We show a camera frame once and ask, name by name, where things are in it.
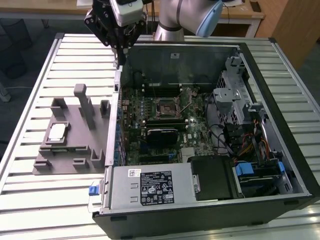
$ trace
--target aluminum table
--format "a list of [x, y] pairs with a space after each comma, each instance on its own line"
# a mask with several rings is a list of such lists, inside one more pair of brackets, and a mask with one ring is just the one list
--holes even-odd
[[[150, 40], [142, 36], [141, 40]], [[186, 41], [246, 42], [313, 174], [320, 181], [320, 107], [284, 56], [267, 38], [186, 37]], [[53, 97], [78, 104], [76, 83], [92, 103], [112, 101], [114, 56], [91, 34], [57, 34], [0, 163], [0, 240], [108, 240], [88, 211], [88, 187], [103, 174], [32, 174], [52, 115]], [[257, 100], [258, 91], [252, 84]], [[148, 239], [319, 239], [320, 205], [288, 212], [268, 224], [173, 234]]]

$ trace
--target cable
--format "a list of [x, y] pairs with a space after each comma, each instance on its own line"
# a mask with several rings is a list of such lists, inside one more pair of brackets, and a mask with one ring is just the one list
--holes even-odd
[[154, 22], [156, 21], [155, 17], [155, 3], [151, 2], [151, 34], [154, 34]]
[[205, 107], [205, 113], [204, 113], [204, 115], [205, 115], [206, 125], [207, 125], [209, 131], [211, 132], [211, 134], [212, 134], [216, 139], [218, 139], [218, 143], [221, 142], [221, 143], [225, 146], [225, 148], [226, 148], [226, 150], [228, 151], [228, 153], [231, 154], [232, 156], [235, 156], [236, 154], [234, 153], [234, 151], [232, 151], [232, 149], [228, 146], [228, 144], [226, 144], [226, 142], [222, 141], [222, 140], [211, 130], [211, 128], [212, 128], [215, 124], [211, 125], [211, 127], [210, 127], [209, 124], [208, 124], [207, 113], [208, 113], [209, 100], [210, 100], [211, 97], [213, 97], [213, 96], [214, 96], [213, 93], [211, 93], [211, 94], [209, 95], [209, 98], [208, 98], [208, 100], [207, 100], [208, 103], [206, 104], [206, 107]]
[[149, 10], [148, 10], [148, 4], [145, 5], [145, 10], [146, 10], [146, 34], [148, 35], [148, 18], [149, 18]]
[[261, 141], [264, 142], [265, 152], [266, 152], [266, 158], [269, 159], [269, 148], [268, 148], [268, 144], [267, 144], [266, 141], [263, 140], [262, 138], [261, 138]]
[[246, 134], [243, 136], [243, 139], [242, 139], [242, 148], [245, 146], [245, 140], [246, 140], [246, 137], [248, 136], [252, 136], [252, 133], [249, 133], [249, 134]]
[[229, 7], [228, 7], [225, 3], [223, 3], [223, 5], [226, 7], [226, 10], [227, 10], [227, 12], [228, 12], [228, 24], [230, 24]]
[[221, 128], [221, 129], [223, 129], [225, 126], [223, 126], [222, 124], [217, 124], [217, 123], [214, 123], [214, 124], [212, 124], [210, 127], [209, 127], [209, 129], [211, 129], [213, 126], [217, 126], [217, 127], [219, 127], [219, 128]]
[[238, 153], [237, 157], [233, 158], [234, 162], [238, 162], [238, 157], [242, 156], [243, 154], [246, 154], [248, 152], [251, 152], [254, 148], [253, 143], [249, 144], [245, 149], [243, 149], [240, 153]]
[[224, 134], [223, 132], [219, 134], [218, 138], [220, 139], [221, 135]]

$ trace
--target white sticker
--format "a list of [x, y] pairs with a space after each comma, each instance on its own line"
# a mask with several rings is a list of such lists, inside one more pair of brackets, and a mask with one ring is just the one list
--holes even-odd
[[128, 177], [134, 178], [134, 177], [140, 177], [141, 169], [129, 169], [128, 170]]

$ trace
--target warning label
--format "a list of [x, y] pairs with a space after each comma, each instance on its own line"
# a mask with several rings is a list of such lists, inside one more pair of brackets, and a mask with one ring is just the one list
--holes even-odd
[[140, 186], [142, 206], [175, 202], [171, 171], [142, 172]]

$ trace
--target black wire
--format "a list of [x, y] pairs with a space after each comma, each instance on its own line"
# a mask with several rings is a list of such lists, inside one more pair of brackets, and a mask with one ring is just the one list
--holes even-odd
[[225, 126], [223, 126], [222, 124], [216, 124], [216, 123], [214, 123], [214, 124], [212, 124], [211, 126], [209, 126], [209, 129], [211, 129], [213, 126], [217, 126], [217, 127], [219, 127], [219, 128], [221, 128], [221, 129], [223, 129]]
[[228, 151], [229, 154], [231, 154], [232, 156], [235, 156], [236, 154], [234, 153], [234, 151], [232, 151], [232, 149], [228, 146], [228, 144], [226, 144], [226, 142], [222, 141], [212, 130], [211, 130], [211, 127], [214, 126], [215, 124], [213, 124], [211, 127], [209, 126], [208, 124], [208, 118], [207, 118], [207, 115], [208, 115], [208, 106], [209, 106], [209, 101], [210, 99], [214, 96], [213, 93], [210, 94], [208, 100], [207, 100], [207, 104], [206, 104], [206, 107], [205, 107], [205, 122], [206, 122], [206, 125], [208, 126], [211, 134], [218, 140], [218, 142], [220, 141], [226, 148], [226, 150]]
[[224, 134], [223, 132], [219, 134], [218, 138], [220, 139], [221, 135]]
[[[145, 10], [146, 10], [145, 18], [148, 20], [148, 16], [149, 16], [148, 4], [145, 5]], [[148, 21], [146, 21], [145, 33], [148, 35]]]
[[228, 24], [230, 24], [229, 7], [225, 3], [223, 3], [223, 5], [226, 7], [226, 10], [228, 12]]
[[155, 3], [154, 1], [151, 2], [151, 34], [154, 34], [154, 22], [156, 21], [155, 17]]

